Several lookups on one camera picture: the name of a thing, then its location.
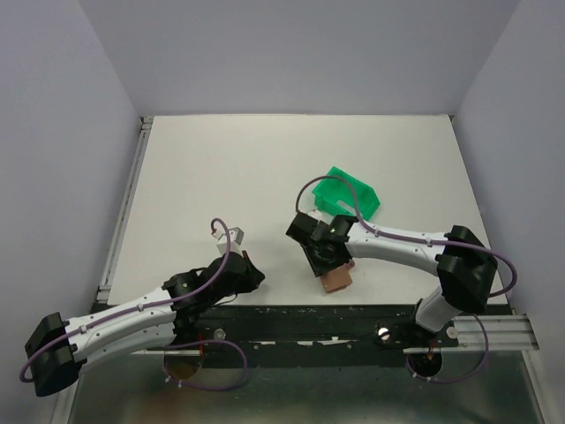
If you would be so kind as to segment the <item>aluminium extrusion rail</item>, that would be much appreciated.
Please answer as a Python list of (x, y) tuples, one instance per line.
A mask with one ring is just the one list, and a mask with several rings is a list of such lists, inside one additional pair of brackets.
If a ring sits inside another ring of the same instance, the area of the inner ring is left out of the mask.
[(528, 352), (539, 349), (530, 319), (526, 315), (483, 315), (479, 318), (458, 316), (454, 320), (458, 349), (484, 351), (486, 342), (491, 352)]

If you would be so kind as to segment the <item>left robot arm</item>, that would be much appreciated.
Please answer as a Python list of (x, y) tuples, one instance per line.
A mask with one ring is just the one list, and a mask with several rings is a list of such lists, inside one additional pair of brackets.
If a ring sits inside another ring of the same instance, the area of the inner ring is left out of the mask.
[(49, 314), (25, 344), (19, 379), (46, 397), (112, 356), (153, 348), (201, 350), (207, 341), (197, 328), (200, 316), (225, 298), (254, 292), (264, 279), (247, 253), (229, 252), (205, 268), (175, 274), (139, 299), (67, 320)]

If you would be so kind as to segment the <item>green plastic bin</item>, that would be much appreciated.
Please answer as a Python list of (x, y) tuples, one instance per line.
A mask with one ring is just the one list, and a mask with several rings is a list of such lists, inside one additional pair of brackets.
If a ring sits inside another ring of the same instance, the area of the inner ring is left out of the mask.
[(344, 182), (335, 179), (339, 177), (352, 187), (362, 217), (365, 220), (373, 217), (380, 207), (380, 199), (372, 187), (335, 166), (330, 169), (328, 176), (333, 178), (323, 178), (313, 188), (314, 204), (318, 210), (331, 216), (356, 215), (351, 190)]

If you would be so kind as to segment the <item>tan leather card holder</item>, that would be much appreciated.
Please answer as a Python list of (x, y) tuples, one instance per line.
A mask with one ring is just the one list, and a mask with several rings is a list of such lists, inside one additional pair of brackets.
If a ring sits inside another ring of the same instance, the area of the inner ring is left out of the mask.
[(320, 276), (320, 282), (325, 293), (329, 294), (339, 292), (348, 288), (352, 284), (350, 272), (354, 267), (355, 262), (353, 260), (349, 260), (342, 266)]

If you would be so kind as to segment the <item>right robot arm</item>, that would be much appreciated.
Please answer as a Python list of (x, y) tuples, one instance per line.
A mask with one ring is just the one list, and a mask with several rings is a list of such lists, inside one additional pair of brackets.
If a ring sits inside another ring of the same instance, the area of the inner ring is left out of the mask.
[(483, 313), (498, 270), (494, 255), (460, 225), (446, 233), (417, 233), (347, 215), (325, 223), (298, 212), (286, 235), (300, 244), (315, 276), (354, 259), (375, 259), (438, 277), (438, 288), (419, 302), (405, 327), (407, 338), (418, 346), (428, 345), (459, 314)]

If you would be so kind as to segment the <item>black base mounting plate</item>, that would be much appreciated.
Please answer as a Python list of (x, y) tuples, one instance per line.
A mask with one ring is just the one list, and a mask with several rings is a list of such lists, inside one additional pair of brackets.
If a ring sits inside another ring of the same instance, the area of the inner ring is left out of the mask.
[(220, 306), (177, 323), (176, 345), (202, 341), (205, 367), (401, 367), (404, 352), (458, 345), (413, 321), (411, 305)]

